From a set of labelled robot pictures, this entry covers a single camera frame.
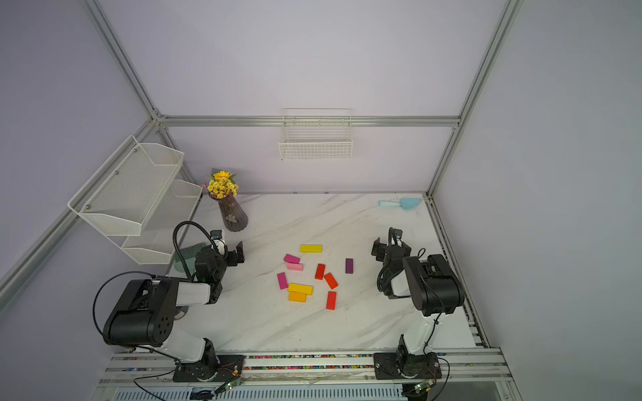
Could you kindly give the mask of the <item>teal scoop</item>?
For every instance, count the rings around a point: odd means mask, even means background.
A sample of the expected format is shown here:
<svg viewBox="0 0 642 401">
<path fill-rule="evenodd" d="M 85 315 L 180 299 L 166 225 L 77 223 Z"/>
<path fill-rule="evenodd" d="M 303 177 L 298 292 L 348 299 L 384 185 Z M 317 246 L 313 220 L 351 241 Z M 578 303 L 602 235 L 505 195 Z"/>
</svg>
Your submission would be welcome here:
<svg viewBox="0 0 642 401">
<path fill-rule="evenodd" d="M 419 198 L 401 198 L 399 200 L 379 200 L 379 207 L 399 207 L 402 210 L 409 211 L 421 205 L 422 200 Z"/>
</svg>

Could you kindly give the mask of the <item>white mesh shelf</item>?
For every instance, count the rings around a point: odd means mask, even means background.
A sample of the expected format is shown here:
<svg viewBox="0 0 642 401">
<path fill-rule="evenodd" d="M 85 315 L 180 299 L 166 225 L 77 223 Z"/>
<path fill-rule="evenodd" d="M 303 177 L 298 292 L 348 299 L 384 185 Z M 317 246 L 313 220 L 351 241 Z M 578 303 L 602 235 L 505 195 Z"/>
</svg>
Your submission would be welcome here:
<svg viewBox="0 0 642 401">
<path fill-rule="evenodd" d="M 184 154 L 129 137 L 68 202 L 106 237 L 138 237 L 183 166 Z"/>
<path fill-rule="evenodd" d="M 138 237 L 128 237 L 121 250 L 139 265 L 166 265 L 172 261 L 172 233 L 177 224 L 189 220 L 202 196 L 202 187 L 174 180 L 160 205 Z"/>
</svg>

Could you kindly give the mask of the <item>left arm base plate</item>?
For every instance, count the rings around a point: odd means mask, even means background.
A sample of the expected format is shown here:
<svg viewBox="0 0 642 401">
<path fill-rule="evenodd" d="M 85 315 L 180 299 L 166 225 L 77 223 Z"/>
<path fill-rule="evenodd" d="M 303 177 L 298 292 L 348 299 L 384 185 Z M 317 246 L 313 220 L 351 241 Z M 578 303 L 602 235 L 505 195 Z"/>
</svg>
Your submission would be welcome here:
<svg viewBox="0 0 642 401">
<path fill-rule="evenodd" d="M 245 357 L 241 354 L 217 355 L 209 363 L 199 361 L 179 364 L 172 381 L 174 383 L 224 383 L 238 378 L 243 370 Z"/>
</svg>

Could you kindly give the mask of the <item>magenta block upper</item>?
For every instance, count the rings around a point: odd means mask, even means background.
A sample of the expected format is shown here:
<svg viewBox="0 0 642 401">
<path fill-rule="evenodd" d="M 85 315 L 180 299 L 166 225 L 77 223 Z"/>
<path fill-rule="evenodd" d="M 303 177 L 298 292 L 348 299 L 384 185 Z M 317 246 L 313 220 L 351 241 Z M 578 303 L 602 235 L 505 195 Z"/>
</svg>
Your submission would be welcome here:
<svg viewBox="0 0 642 401">
<path fill-rule="evenodd" d="M 284 256 L 284 262 L 291 263 L 291 264 L 300 264 L 300 258 L 293 255 L 286 254 Z"/>
</svg>

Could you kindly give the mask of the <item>upper white mesh shelf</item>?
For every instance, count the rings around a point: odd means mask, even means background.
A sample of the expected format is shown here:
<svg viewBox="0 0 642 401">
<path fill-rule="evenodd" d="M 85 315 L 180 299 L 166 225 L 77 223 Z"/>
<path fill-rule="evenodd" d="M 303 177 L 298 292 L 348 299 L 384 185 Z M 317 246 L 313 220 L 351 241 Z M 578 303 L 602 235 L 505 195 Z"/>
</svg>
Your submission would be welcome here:
<svg viewBox="0 0 642 401">
<path fill-rule="evenodd" d="M 183 166 L 184 154 L 129 137 L 68 202 L 106 237 L 138 237 Z"/>
</svg>

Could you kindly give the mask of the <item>orange block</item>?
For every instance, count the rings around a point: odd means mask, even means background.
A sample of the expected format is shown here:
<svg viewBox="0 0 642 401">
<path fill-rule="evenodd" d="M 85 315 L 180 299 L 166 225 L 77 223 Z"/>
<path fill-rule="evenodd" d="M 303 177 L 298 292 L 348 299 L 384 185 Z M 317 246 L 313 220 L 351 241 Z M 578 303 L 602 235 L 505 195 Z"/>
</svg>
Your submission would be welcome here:
<svg viewBox="0 0 642 401">
<path fill-rule="evenodd" d="M 305 303 L 307 301 L 308 295 L 305 293 L 301 292 L 290 292 L 289 293 L 289 301 L 290 302 L 301 302 Z"/>
</svg>

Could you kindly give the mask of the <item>aluminium front rail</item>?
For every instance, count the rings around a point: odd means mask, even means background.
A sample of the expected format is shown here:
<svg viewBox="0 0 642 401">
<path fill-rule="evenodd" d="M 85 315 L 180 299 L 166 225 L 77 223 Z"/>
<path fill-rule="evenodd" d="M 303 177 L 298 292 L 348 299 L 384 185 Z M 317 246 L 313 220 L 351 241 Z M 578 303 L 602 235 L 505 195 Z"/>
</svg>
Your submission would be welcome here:
<svg viewBox="0 0 642 401">
<path fill-rule="evenodd" d="M 441 367 L 451 382 L 513 382 L 500 349 L 438 349 Z M 374 382 L 374 352 L 366 350 L 245 353 L 239 370 L 245 383 L 259 384 L 362 384 Z M 141 384 L 170 386 L 172 359 L 156 354 L 112 356 L 98 386 L 125 387 Z"/>
</svg>

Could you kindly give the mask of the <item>dark glass vase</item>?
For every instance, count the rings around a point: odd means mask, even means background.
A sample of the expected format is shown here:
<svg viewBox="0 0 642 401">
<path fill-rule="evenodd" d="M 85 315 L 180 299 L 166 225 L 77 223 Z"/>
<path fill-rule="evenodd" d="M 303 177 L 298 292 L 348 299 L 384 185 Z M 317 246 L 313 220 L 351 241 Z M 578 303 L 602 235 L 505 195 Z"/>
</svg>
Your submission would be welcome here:
<svg viewBox="0 0 642 401">
<path fill-rule="evenodd" d="M 222 215 L 222 221 L 229 232 L 243 231 L 249 218 L 237 198 L 233 195 L 217 200 L 217 205 Z"/>
</svg>

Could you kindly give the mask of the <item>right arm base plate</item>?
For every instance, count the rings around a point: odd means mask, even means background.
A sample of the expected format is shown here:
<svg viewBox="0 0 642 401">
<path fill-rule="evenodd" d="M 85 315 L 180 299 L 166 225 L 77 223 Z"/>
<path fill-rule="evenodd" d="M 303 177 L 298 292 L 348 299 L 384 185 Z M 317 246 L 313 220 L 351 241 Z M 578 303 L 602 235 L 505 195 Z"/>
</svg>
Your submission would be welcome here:
<svg viewBox="0 0 642 401">
<path fill-rule="evenodd" d="M 435 353 L 399 356 L 396 353 L 375 353 L 376 379 L 441 379 L 441 364 Z"/>
</svg>

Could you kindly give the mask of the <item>red block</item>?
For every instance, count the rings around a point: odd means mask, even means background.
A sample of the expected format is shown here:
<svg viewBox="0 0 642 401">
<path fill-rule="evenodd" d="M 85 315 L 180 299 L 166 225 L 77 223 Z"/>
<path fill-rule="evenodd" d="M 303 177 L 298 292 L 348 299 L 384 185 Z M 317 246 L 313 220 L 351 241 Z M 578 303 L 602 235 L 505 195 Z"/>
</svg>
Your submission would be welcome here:
<svg viewBox="0 0 642 401">
<path fill-rule="evenodd" d="M 327 274 L 325 274 L 325 275 L 324 275 L 324 280 L 325 280 L 325 281 L 326 281 L 326 283 L 329 285 L 329 288 L 330 288 L 331 290 L 334 290 L 334 289 L 336 289 L 337 287 L 339 287 L 339 284 L 338 284 L 338 282 L 336 281 L 336 279 L 335 279 L 335 277 L 334 277 L 334 275 L 333 275 L 332 273 L 327 273 Z"/>
<path fill-rule="evenodd" d="M 321 264 L 321 263 L 319 265 L 317 265 L 317 269 L 316 269 L 314 278 L 316 280 L 322 281 L 324 279 L 325 269 L 326 269 L 326 265 Z"/>
<path fill-rule="evenodd" d="M 334 310 L 336 309 L 336 304 L 337 304 L 337 292 L 328 292 L 326 308 L 328 310 Z"/>
</svg>

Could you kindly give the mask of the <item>yellow flower bouquet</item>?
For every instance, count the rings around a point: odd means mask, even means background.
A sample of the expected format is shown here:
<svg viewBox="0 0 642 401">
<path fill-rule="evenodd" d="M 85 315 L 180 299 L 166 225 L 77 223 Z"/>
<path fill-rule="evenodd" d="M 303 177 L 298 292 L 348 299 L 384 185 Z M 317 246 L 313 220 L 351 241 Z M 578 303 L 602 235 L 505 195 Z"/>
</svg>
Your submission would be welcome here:
<svg viewBox="0 0 642 401">
<path fill-rule="evenodd" d="M 235 197 L 239 186 L 235 182 L 235 175 L 225 170 L 219 170 L 212 173 L 205 188 L 213 199 L 222 200 Z"/>
</svg>

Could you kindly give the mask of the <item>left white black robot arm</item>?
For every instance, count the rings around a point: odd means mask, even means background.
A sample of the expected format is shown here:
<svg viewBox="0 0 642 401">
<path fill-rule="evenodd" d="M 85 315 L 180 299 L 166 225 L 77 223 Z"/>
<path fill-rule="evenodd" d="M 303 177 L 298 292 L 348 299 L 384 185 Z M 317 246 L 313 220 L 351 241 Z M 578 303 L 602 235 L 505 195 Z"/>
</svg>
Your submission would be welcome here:
<svg viewBox="0 0 642 401">
<path fill-rule="evenodd" d="M 183 227 L 195 227 L 209 240 L 209 244 L 197 252 L 194 267 L 189 267 L 178 246 L 177 237 Z M 215 232 L 184 221 L 175 226 L 172 245 L 186 276 L 142 272 L 143 279 L 127 283 L 102 327 L 96 314 L 92 314 L 95 328 L 111 346 L 145 349 L 172 359 L 179 368 L 219 369 L 222 363 L 212 341 L 175 328 L 174 322 L 183 309 L 218 302 L 227 269 L 245 262 L 243 244 L 240 242 L 231 249 Z"/>
</svg>

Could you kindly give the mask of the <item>lower white mesh shelf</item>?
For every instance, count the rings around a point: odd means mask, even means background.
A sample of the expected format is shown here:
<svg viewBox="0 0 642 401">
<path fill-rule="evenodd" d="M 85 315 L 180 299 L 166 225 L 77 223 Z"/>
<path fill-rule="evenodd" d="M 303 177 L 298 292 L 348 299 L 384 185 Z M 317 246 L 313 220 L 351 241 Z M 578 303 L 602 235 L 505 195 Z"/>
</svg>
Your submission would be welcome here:
<svg viewBox="0 0 642 401">
<path fill-rule="evenodd" d="M 177 224 L 189 220 L 202 196 L 202 187 L 174 180 L 160 205 L 138 237 L 128 237 L 121 250 L 139 265 L 166 265 L 172 261 L 172 233 Z"/>
</svg>

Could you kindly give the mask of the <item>light pink block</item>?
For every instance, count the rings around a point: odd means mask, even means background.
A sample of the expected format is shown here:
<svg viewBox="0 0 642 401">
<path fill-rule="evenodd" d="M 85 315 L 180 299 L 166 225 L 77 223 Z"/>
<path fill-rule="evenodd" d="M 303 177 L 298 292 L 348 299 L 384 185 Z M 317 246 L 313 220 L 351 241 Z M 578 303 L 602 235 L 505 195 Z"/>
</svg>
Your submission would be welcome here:
<svg viewBox="0 0 642 401">
<path fill-rule="evenodd" d="M 289 271 L 302 272 L 304 270 L 304 266 L 302 264 L 298 264 L 298 263 L 288 263 L 287 264 L 287 269 Z"/>
</svg>

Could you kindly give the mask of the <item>yellow large block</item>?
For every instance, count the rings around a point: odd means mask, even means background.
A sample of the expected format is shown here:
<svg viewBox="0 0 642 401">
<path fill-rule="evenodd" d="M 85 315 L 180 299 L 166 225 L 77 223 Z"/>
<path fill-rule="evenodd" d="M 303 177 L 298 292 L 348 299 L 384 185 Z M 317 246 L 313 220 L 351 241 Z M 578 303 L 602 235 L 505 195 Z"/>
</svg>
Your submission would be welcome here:
<svg viewBox="0 0 642 401">
<path fill-rule="evenodd" d="M 305 294 L 306 296 L 312 296 L 314 293 L 314 287 L 309 285 L 290 283 L 288 286 L 288 291 Z"/>
</svg>

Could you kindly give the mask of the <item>purple block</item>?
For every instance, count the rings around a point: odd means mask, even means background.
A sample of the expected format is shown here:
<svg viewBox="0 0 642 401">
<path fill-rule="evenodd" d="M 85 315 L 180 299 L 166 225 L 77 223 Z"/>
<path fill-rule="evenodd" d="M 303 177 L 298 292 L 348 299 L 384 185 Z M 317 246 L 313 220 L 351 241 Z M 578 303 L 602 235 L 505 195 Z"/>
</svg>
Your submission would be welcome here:
<svg viewBox="0 0 642 401">
<path fill-rule="evenodd" d="M 345 260 L 345 273 L 346 274 L 354 273 L 354 260 L 352 258 L 347 258 Z"/>
</svg>

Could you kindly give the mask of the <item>magenta block lower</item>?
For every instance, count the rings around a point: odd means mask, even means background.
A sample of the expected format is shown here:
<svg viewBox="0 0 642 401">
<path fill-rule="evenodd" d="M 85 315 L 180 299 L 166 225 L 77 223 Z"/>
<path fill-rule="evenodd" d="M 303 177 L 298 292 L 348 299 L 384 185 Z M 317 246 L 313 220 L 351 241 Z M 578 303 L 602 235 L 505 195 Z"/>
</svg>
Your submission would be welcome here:
<svg viewBox="0 0 642 401">
<path fill-rule="evenodd" d="M 289 288 L 289 282 L 286 277 L 285 272 L 280 272 L 277 275 L 278 283 L 279 283 L 279 289 L 280 290 L 287 290 Z"/>
</svg>

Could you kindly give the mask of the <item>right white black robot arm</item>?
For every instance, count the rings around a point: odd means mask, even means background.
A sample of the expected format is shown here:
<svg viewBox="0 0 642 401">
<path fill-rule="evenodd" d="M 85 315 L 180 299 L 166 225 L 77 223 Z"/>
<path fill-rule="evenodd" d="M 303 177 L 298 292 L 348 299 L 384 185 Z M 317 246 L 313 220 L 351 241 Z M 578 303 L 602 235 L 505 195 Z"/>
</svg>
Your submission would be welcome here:
<svg viewBox="0 0 642 401">
<path fill-rule="evenodd" d="M 377 290 L 389 299 L 411 299 L 422 316 L 416 327 L 400 336 L 398 364 L 429 354 L 442 321 L 466 301 L 459 278 L 443 255 L 427 255 L 424 248 L 413 255 L 400 239 L 376 239 L 371 255 L 382 263 Z"/>
</svg>

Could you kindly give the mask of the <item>magenta block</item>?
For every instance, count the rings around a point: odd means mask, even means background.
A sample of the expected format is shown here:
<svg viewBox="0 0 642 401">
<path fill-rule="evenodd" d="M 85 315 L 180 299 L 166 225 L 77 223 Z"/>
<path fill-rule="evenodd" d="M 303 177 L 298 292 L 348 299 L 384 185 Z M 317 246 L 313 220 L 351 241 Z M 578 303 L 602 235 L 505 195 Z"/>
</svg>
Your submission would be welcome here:
<svg viewBox="0 0 642 401">
<path fill-rule="evenodd" d="M 286 254 L 284 256 L 284 262 L 291 263 L 291 264 L 300 264 L 300 258 L 293 255 Z"/>
<path fill-rule="evenodd" d="M 289 282 L 286 277 L 285 272 L 280 272 L 277 275 L 278 283 L 279 283 L 279 289 L 280 290 L 287 290 L 289 288 Z"/>
</svg>

